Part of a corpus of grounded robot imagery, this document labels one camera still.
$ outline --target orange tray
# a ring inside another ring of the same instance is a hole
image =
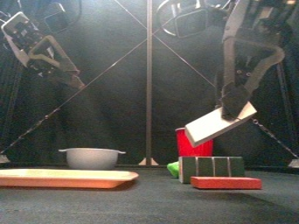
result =
[[[131,171],[0,170],[0,186],[113,188],[137,178]]]

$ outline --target dark floor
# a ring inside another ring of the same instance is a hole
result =
[[[263,190],[199,190],[165,168],[113,190],[0,188],[0,223],[299,223],[299,175],[247,171]]]

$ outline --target diagonal cable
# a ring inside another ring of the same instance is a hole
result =
[[[127,7],[117,1],[115,2],[119,4],[119,6],[124,9],[124,11],[129,14],[129,16],[135,19],[135,21],[147,29],[147,27],[143,25],[143,23],[139,21],[136,16],[129,12]],[[176,55],[176,57],[182,60],[182,62],[192,69],[192,71],[215,87],[214,83],[206,78],[206,76],[199,72],[199,70],[192,66],[192,64],[187,61],[187,59],[183,58],[183,56],[157,38],[155,35],[159,32],[160,29],[157,29],[152,36],[161,42],[161,44],[171,50],[171,52]]]

